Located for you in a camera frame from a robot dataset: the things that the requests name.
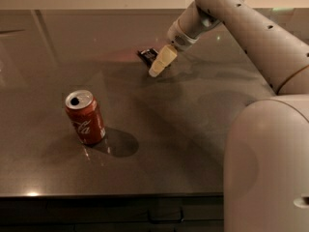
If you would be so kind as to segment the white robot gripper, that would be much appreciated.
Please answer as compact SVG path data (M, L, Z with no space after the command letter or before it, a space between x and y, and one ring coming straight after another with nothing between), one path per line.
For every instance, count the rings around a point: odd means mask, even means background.
M151 77L159 76L177 58L178 51L186 51L191 48L204 31L205 25L200 19L178 18L174 21L167 32L170 44L165 45L158 52L149 69L149 75Z

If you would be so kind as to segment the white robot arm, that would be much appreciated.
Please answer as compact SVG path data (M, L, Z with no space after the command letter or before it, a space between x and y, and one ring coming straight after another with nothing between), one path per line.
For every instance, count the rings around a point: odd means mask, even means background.
M154 60L157 76L177 53L224 24L274 91L249 104L224 154L224 232L309 232L309 45L243 0L193 0Z

